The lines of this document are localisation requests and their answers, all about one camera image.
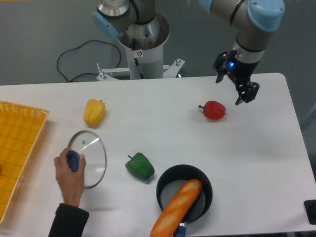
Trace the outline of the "person's hand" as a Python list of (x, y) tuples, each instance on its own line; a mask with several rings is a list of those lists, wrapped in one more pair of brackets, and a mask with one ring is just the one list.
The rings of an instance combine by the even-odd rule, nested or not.
[(65, 148), (58, 157), (54, 158), (56, 181), (60, 187), (64, 204), (79, 207), (84, 190), (84, 170), (86, 166), (85, 156), (79, 159), (79, 168), (72, 172), (67, 163), (67, 154), (70, 148)]

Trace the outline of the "black sleeved forearm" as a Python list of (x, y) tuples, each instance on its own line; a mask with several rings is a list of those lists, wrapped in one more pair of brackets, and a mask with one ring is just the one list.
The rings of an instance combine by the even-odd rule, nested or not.
[(49, 237), (81, 237), (89, 218), (89, 212), (61, 203), (56, 209)]

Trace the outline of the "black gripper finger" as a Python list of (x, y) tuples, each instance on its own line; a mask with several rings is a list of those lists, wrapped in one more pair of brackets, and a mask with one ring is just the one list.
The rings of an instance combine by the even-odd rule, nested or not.
[(235, 105), (249, 103), (253, 101), (259, 91), (260, 85), (256, 82), (247, 82), (246, 84), (237, 85), (238, 98)]
[(218, 54), (216, 57), (214, 64), (213, 64), (213, 69), (216, 71), (216, 83), (220, 83), (224, 76), (228, 74), (228, 70), (226, 68), (226, 60), (228, 58), (228, 53), (226, 51)]

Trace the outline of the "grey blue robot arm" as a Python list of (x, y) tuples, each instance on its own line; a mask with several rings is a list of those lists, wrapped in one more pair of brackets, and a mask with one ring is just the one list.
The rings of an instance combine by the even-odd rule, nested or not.
[[(259, 84), (250, 80), (280, 26), (285, 4), (281, 0), (201, 0), (200, 6), (237, 29), (229, 52), (213, 64), (217, 82), (227, 76), (238, 92), (237, 104), (253, 101)], [(156, 12), (153, 0), (102, 0), (92, 12), (98, 29), (125, 47), (131, 79), (159, 79), (173, 75), (163, 70), (163, 46), (169, 37), (167, 20)]]

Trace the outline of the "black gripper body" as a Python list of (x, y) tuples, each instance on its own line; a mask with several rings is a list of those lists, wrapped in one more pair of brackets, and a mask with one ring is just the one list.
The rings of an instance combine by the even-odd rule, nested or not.
[(244, 63), (235, 58), (237, 50), (231, 50), (227, 59), (228, 77), (235, 85), (246, 85), (250, 82), (250, 77), (253, 74), (259, 61), (254, 63)]

